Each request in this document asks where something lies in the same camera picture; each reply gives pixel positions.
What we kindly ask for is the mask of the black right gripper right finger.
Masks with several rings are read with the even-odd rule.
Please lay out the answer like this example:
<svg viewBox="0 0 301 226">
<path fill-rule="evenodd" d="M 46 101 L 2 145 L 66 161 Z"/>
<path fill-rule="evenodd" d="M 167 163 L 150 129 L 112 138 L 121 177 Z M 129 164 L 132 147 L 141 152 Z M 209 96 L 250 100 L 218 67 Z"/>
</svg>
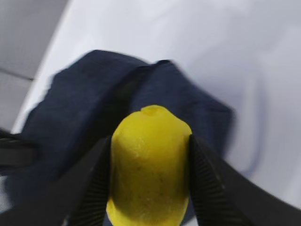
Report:
<svg viewBox="0 0 301 226">
<path fill-rule="evenodd" d="M 203 139 L 190 136 L 190 196 L 200 226 L 299 226 L 300 209 L 234 170 Z"/>
</svg>

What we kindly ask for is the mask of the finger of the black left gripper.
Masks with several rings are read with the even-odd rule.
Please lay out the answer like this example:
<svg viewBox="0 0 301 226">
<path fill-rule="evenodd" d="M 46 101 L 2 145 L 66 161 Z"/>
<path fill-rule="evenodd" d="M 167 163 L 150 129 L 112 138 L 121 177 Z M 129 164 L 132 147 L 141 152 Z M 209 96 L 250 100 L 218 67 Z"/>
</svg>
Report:
<svg viewBox="0 0 301 226">
<path fill-rule="evenodd" d="M 33 165 L 38 159 L 38 146 L 0 129 L 0 172 L 9 173 Z"/>
</svg>

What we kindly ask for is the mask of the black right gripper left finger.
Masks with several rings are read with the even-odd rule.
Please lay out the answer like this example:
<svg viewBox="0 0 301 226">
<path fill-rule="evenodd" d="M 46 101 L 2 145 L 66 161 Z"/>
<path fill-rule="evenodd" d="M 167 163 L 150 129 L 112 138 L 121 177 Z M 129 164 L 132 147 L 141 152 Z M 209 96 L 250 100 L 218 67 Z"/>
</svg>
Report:
<svg viewBox="0 0 301 226">
<path fill-rule="evenodd" d="M 100 139 L 37 196 L 1 213 L 2 226 L 101 226 L 110 180 L 111 137 Z"/>
</svg>

